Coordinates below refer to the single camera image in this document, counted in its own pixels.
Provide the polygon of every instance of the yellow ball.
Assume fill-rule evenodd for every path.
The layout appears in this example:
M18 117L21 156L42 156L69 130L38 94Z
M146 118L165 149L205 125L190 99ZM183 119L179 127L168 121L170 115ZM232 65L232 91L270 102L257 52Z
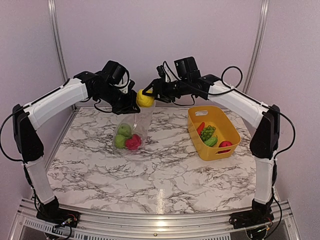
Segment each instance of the yellow ball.
M154 102L155 98L153 96L146 96L142 94L143 89L140 89L136 95L136 103L141 108L149 108Z

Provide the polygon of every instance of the table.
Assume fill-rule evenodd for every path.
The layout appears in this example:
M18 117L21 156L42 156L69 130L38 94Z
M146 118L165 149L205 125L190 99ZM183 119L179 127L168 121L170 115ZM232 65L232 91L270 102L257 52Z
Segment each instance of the table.
M225 110L242 141L229 158L203 161L190 139L188 109L156 107L145 149L126 157L113 148L126 116L82 107L47 173L62 204L152 214L207 213L251 206L256 166L251 136Z

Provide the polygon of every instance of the plastic bag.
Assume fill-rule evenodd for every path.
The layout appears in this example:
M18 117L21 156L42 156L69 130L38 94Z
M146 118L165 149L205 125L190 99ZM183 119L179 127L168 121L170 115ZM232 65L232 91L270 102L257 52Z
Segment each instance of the plastic bag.
M155 105L141 107L140 113L129 114L115 128L113 146L121 154L130 154L145 146Z

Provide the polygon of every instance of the orange plastic bin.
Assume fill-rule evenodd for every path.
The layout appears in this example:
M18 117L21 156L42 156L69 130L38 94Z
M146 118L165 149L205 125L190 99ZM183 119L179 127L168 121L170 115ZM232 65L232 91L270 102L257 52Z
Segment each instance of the orange plastic bin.
M197 128L202 122L205 123L205 127L211 125L216 128L213 136L218 137L218 142L214 147L205 145L198 135ZM230 157L241 142L241 137L235 126L229 120L224 111L217 106L195 106L189 108L188 130L195 149L197 150L200 158L205 161ZM233 145L219 147L220 143L223 141L230 141Z

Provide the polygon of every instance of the white wall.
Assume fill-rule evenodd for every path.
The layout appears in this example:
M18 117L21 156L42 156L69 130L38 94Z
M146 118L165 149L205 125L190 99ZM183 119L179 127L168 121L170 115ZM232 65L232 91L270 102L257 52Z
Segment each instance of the white wall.
M260 0L56 1L68 74L99 71L108 60L124 65L135 90L158 78L164 60L194 56L203 75L237 65L247 75ZM231 70L228 82L238 82ZM190 103L190 96L181 101Z
M302 240L319 240L320 1L272 0L249 94L277 104L296 143L278 159L277 189L289 199ZM280 149L292 140L281 119Z
M0 1L0 72L1 123L14 105L30 102L63 83L47 1ZM60 113L40 129L46 157L70 113ZM1 139L5 151L19 158L11 120ZM2 154L0 183L0 236L7 239L21 198L28 197L31 190L21 164L10 162Z

